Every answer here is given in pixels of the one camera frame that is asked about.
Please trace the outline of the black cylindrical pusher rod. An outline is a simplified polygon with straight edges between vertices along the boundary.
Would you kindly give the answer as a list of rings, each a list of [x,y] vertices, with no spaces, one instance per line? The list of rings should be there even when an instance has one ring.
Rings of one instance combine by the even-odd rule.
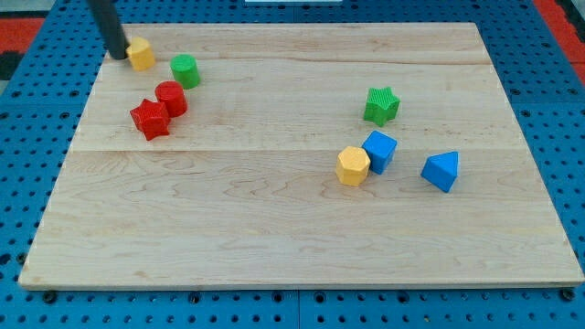
[[[110,56],[117,60],[126,59],[126,49],[129,43],[114,2],[112,0],[87,0],[87,4]]]

